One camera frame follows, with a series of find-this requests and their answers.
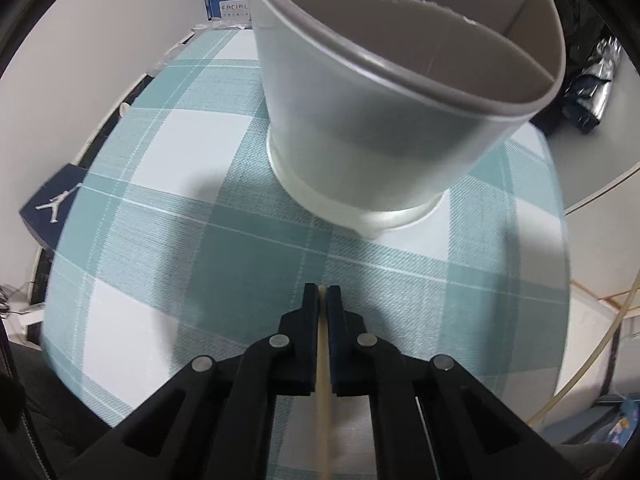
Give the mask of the wooden chopstick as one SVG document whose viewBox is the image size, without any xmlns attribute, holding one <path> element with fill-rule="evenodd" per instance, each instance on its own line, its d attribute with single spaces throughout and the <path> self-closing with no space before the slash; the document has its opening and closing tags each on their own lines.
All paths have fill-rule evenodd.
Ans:
<svg viewBox="0 0 640 480">
<path fill-rule="evenodd" d="M 320 285 L 317 367 L 316 367 L 316 404 L 317 429 L 316 451 L 319 478 L 330 480 L 331 472 L 331 381 L 328 317 L 326 316 L 326 286 Z"/>
</svg>

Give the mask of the white utensil holder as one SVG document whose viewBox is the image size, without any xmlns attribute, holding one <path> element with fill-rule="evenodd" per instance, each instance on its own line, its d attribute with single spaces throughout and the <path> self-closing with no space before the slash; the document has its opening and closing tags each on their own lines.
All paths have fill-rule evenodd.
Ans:
<svg viewBox="0 0 640 480">
<path fill-rule="evenodd" d="M 427 217 L 558 94 L 552 0 L 248 0 L 285 192 L 365 238 Z"/>
</svg>

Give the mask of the black hanging jacket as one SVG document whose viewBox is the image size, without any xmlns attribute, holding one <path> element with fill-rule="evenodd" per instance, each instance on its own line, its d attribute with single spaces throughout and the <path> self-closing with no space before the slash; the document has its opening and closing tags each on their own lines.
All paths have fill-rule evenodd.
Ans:
<svg viewBox="0 0 640 480">
<path fill-rule="evenodd" d="M 565 44 L 565 73 L 558 95 L 530 122 L 545 136 L 561 125 L 564 93 L 580 73 L 593 48 L 608 29 L 587 0 L 553 0 L 558 11 Z"/>
</svg>

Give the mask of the teal plaid tablecloth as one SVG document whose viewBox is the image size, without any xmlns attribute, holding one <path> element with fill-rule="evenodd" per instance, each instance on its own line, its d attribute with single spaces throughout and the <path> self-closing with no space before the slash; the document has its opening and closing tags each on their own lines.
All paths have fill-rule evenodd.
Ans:
<svg viewBox="0 0 640 480">
<path fill-rule="evenodd" d="M 300 208 L 266 151 L 255 39 L 211 30 L 137 97 L 67 212 L 49 278 L 46 358 L 118 424 L 190 359 L 273 334 L 307 283 L 402 353 L 446 353 L 521 418 L 553 396 L 570 296 L 548 145 L 525 125 L 424 220 L 362 240 Z"/>
</svg>

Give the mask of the navy Jordan shoe box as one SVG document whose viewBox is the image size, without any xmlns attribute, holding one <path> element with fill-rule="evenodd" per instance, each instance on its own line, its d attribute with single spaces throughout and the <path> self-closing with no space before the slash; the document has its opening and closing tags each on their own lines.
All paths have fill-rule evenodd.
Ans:
<svg viewBox="0 0 640 480">
<path fill-rule="evenodd" d="M 67 164 L 40 186 L 20 210 L 28 232 L 50 256 L 55 253 L 76 192 L 87 170 Z"/>
</svg>

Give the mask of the silver folded umbrella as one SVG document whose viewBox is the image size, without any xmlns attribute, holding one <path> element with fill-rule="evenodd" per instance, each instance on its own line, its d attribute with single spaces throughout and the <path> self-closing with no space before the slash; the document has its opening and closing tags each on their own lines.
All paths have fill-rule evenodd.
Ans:
<svg viewBox="0 0 640 480">
<path fill-rule="evenodd" d="M 600 39 L 564 93 L 563 116 L 583 134 L 602 122 L 621 55 L 622 45 L 617 38 Z"/>
</svg>

